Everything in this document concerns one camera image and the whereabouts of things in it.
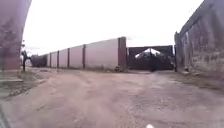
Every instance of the overcast sky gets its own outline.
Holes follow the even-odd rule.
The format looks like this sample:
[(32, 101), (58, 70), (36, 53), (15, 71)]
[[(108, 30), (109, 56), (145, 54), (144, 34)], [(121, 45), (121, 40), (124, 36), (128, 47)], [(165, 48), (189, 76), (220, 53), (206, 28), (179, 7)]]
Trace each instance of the overcast sky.
[(174, 44), (203, 0), (33, 0), (24, 31), (32, 54), (119, 36), (128, 46)]

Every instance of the white wall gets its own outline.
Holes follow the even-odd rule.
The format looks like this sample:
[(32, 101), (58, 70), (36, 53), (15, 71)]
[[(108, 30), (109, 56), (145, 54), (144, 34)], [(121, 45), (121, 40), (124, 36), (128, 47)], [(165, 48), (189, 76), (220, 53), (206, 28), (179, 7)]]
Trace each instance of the white wall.
[(50, 57), (50, 53), (47, 54), (47, 67), (50, 67), (50, 62), (51, 62), (51, 57)]
[(82, 49), (83, 45), (70, 48), (70, 67), (82, 68)]
[(59, 67), (60, 68), (68, 67), (68, 49), (59, 52)]
[(86, 45), (86, 67), (114, 69), (118, 65), (118, 39)]
[(51, 67), (57, 67), (57, 52), (51, 53)]

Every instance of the dirt road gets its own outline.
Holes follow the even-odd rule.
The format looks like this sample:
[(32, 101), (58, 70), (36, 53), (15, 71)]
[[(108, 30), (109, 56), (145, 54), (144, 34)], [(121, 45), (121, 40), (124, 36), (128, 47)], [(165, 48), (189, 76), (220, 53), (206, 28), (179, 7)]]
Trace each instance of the dirt road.
[(42, 75), (49, 79), (2, 103), (12, 128), (224, 127), (224, 94), (183, 84), (175, 75), (79, 70)]

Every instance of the concrete wall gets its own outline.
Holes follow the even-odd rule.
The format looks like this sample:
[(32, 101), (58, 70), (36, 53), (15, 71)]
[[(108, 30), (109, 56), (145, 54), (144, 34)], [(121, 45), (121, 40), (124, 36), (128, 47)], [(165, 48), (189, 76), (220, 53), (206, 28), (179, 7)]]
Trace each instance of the concrete wall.
[(23, 29), (31, 0), (0, 1), (0, 70), (18, 69)]
[(59, 67), (60, 68), (68, 67), (68, 49), (59, 51)]
[(47, 66), (58, 68), (127, 68), (126, 38), (84, 44), (48, 54)]
[(205, 0), (176, 34), (179, 69), (224, 73), (224, 0)]
[(70, 68), (83, 68), (83, 45), (70, 48)]
[(86, 67), (115, 69), (118, 66), (118, 39), (86, 45)]
[(57, 68), (57, 62), (58, 62), (58, 53), (57, 52), (51, 53), (51, 67)]
[(51, 53), (47, 54), (47, 67), (51, 67)]

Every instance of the structure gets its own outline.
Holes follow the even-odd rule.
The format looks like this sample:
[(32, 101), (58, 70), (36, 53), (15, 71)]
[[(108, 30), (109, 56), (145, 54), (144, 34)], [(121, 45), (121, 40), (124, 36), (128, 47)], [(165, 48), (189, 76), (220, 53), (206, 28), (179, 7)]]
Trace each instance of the structure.
[(204, 0), (175, 34), (177, 68), (222, 77), (224, 0)]
[(23, 29), (31, 0), (0, 1), (0, 71), (18, 69)]

